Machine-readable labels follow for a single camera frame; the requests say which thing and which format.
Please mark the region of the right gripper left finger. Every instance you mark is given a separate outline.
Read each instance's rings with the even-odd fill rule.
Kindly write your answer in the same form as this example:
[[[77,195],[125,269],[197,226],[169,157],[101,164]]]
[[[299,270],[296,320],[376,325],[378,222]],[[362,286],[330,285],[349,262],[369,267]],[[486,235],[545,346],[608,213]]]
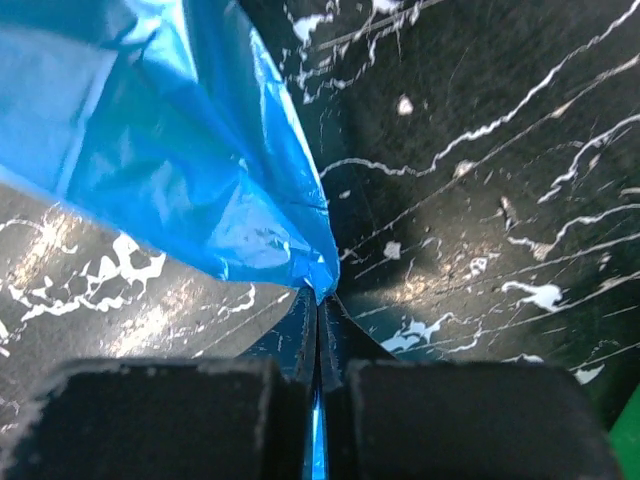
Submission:
[[[308,479],[315,295],[233,358],[86,358],[39,384],[5,479]]]

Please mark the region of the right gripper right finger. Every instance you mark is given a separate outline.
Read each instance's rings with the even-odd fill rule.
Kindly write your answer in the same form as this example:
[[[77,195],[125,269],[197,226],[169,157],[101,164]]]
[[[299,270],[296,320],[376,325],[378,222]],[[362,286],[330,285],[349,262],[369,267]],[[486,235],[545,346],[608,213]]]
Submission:
[[[336,298],[319,308],[331,479],[619,479],[591,403],[544,363],[408,362]]]

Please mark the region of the detached blue trash bag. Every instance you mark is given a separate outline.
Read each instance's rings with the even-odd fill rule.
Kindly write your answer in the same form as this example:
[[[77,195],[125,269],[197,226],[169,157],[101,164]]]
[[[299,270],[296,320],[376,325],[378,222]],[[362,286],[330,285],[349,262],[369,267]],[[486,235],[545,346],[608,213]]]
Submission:
[[[213,277],[338,284],[291,97],[235,1],[5,1],[1,179]]]

